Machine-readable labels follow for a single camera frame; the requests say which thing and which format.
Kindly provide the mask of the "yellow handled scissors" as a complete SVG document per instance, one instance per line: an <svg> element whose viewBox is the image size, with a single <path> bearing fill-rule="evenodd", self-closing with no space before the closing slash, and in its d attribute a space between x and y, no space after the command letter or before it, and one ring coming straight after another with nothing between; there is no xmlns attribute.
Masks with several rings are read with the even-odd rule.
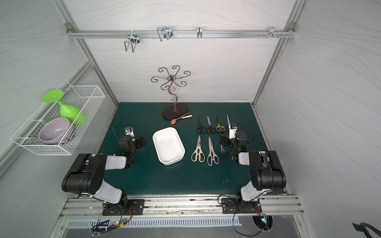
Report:
<svg viewBox="0 0 381 238"><path fill-rule="evenodd" d="M216 131L219 133L224 133L225 127L222 125L222 123L220 123L218 116L216 116L216 122L217 122Z"/></svg>

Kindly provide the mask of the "blue handled scissors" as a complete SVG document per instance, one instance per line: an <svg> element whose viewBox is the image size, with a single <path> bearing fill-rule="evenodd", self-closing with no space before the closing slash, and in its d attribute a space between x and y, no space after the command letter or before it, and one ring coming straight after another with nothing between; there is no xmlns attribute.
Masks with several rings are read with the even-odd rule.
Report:
<svg viewBox="0 0 381 238"><path fill-rule="evenodd" d="M227 117L228 129L231 130L232 126L231 126L231 122L230 122L228 114L226 114L226 117Z"/></svg>

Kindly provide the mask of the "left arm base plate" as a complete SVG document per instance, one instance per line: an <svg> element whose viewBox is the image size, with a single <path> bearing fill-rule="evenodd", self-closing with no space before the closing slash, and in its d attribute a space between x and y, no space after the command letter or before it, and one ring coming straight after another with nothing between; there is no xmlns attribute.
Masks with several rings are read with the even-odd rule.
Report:
<svg viewBox="0 0 381 238"><path fill-rule="evenodd" d="M103 216L124 216L124 215L142 215L144 210L144 199L121 200L120 203L103 203Z"/></svg>

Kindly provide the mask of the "pink kitchen scissors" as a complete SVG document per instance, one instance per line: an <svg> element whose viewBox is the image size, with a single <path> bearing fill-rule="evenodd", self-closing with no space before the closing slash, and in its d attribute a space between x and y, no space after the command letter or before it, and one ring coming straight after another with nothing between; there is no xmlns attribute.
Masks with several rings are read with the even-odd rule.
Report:
<svg viewBox="0 0 381 238"><path fill-rule="evenodd" d="M209 147L209 154L207 157L207 164L209 166L212 166L213 164L216 164L216 165L219 164L220 159L217 156L217 154L214 152L214 147L213 147L213 143L210 136L208 137L208 147Z"/></svg>

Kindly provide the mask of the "cream kitchen scissors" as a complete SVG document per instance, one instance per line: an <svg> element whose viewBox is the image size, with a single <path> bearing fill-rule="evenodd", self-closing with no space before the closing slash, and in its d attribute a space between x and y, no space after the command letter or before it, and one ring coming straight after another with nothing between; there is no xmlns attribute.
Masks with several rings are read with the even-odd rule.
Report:
<svg viewBox="0 0 381 238"><path fill-rule="evenodd" d="M193 152L193 154L191 155L191 161L192 162L199 161L200 163L203 163L205 161L205 155L204 155L204 153L203 153L203 151L201 149L201 138L200 138L200 135L197 138L196 149Z"/></svg>

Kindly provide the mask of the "black handled steel scissors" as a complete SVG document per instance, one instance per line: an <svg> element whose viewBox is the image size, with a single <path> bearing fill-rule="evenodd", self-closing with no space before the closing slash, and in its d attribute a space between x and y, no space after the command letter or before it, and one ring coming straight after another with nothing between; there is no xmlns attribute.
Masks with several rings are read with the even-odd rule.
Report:
<svg viewBox="0 0 381 238"><path fill-rule="evenodd" d="M207 116L207 123L208 123L207 129L206 129L207 133L214 134L216 132L216 129L212 126L209 116Z"/></svg>

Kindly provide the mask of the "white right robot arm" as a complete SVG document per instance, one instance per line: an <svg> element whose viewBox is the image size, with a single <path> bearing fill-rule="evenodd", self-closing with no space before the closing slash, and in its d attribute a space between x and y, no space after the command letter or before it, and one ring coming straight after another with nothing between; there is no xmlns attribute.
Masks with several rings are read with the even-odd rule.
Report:
<svg viewBox="0 0 381 238"><path fill-rule="evenodd" d="M236 132L234 138L221 135L220 142L232 148L234 162L250 167L250 181L237 193L237 206L258 202L261 196L286 187L286 176L276 151L248 150L247 134L242 131Z"/></svg>

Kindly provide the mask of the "white storage box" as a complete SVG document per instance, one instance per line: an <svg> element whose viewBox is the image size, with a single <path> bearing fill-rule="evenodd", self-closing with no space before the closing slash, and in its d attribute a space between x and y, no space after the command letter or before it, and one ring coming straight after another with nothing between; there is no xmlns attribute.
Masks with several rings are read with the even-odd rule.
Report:
<svg viewBox="0 0 381 238"><path fill-rule="evenodd" d="M158 160L163 165L170 166L183 159L186 151L175 128L168 127L156 131L152 139Z"/></svg>

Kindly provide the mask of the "all black scissors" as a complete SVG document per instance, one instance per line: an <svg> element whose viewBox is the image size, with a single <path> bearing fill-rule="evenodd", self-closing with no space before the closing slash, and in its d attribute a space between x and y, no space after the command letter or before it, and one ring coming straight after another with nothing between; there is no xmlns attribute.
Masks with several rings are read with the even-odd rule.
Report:
<svg viewBox="0 0 381 238"><path fill-rule="evenodd" d="M196 129L197 134L206 133L206 128L202 125L200 117L198 117L198 127Z"/></svg>

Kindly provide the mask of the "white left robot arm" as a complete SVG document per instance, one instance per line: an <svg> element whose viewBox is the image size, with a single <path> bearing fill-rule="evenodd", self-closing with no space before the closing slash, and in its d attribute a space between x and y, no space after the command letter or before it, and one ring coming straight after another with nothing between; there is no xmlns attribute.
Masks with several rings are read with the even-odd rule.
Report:
<svg viewBox="0 0 381 238"><path fill-rule="evenodd" d="M62 181L62 190L77 195L88 195L104 203L126 209L128 207L126 193L107 183L104 174L106 171L131 167L135 162L136 150L144 146L144 137L124 135L118 141L118 152L115 155L79 154Z"/></svg>

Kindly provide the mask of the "small black handled scissors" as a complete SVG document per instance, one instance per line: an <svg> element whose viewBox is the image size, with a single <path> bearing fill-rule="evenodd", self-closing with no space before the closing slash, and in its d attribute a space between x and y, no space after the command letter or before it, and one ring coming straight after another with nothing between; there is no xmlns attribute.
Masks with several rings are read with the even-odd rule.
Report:
<svg viewBox="0 0 381 238"><path fill-rule="evenodd" d="M223 158L226 158L227 154L222 144L220 144L220 154L222 155Z"/></svg>

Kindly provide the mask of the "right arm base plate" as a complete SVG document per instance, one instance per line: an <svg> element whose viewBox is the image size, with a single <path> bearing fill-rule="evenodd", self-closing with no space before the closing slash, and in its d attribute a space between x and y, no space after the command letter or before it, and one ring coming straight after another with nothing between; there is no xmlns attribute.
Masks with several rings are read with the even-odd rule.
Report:
<svg viewBox="0 0 381 238"><path fill-rule="evenodd" d="M260 214L262 206L259 201L246 202L236 198L223 197L218 199L223 214Z"/></svg>

